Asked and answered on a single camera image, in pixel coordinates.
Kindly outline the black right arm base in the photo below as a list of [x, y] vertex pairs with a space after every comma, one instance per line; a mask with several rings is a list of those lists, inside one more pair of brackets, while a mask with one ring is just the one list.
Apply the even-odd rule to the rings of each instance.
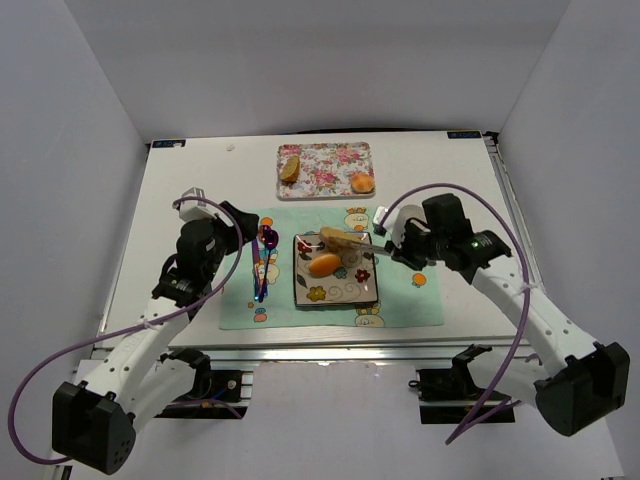
[[484, 393], [471, 379], [468, 364], [491, 351], [472, 344], [452, 359], [450, 367], [416, 371], [408, 388], [418, 395], [422, 425], [457, 425], [464, 419]]

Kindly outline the orange glossy bread roll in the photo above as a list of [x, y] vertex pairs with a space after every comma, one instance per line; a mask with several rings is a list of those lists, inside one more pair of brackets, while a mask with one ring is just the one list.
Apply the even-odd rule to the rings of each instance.
[[341, 258], [333, 253], [325, 253], [314, 257], [308, 265], [309, 274], [315, 278], [332, 275], [342, 266]]

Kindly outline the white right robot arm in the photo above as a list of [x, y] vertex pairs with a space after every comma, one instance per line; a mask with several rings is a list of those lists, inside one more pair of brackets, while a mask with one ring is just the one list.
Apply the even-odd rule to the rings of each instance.
[[386, 237], [384, 250], [392, 260], [414, 271], [443, 263], [514, 325], [516, 344], [526, 341], [534, 350], [533, 359], [518, 360], [516, 344], [506, 354], [473, 344], [453, 358], [450, 385], [477, 400], [452, 439], [488, 419], [480, 410], [493, 392], [504, 397], [500, 409], [529, 404], [565, 437], [624, 405], [627, 351], [617, 342], [602, 344], [570, 320], [531, 282], [517, 243], [505, 243], [490, 230], [475, 231], [456, 195], [379, 207], [373, 226]]

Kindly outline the metal tongs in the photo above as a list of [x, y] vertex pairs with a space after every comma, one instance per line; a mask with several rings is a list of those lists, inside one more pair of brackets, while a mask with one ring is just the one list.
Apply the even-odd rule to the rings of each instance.
[[373, 244], [366, 243], [366, 242], [356, 242], [356, 241], [352, 241], [352, 240], [345, 240], [343, 242], [343, 247], [344, 248], [350, 248], [350, 249], [358, 250], [358, 251], [362, 251], [362, 252], [369, 252], [369, 253], [372, 253], [374, 255], [382, 255], [382, 256], [390, 256], [391, 255], [391, 253], [388, 252], [384, 247], [378, 246], [378, 245], [373, 245]]

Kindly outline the sliced bread piece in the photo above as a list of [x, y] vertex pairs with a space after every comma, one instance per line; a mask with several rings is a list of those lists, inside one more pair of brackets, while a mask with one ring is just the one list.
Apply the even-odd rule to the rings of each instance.
[[322, 227], [319, 237], [326, 248], [332, 252], [355, 250], [363, 245], [363, 241], [357, 235], [332, 227]]

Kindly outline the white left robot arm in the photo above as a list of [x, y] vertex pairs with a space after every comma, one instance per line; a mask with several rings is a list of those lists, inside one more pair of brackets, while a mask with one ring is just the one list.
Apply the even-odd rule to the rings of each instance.
[[150, 420], [173, 400], [201, 390], [208, 356], [167, 348], [222, 289], [215, 276], [223, 260], [258, 235], [258, 215], [227, 201], [186, 197], [174, 207], [183, 225], [141, 318], [100, 365], [53, 395], [54, 451], [106, 475], [124, 465]]

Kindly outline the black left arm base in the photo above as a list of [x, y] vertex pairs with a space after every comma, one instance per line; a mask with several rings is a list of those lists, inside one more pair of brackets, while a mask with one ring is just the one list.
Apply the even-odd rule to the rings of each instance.
[[251, 383], [246, 371], [211, 366], [204, 352], [181, 348], [163, 353], [160, 363], [177, 360], [195, 372], [192, 388], [177, 397], [158, 419], [241, 420], [248, 409]]

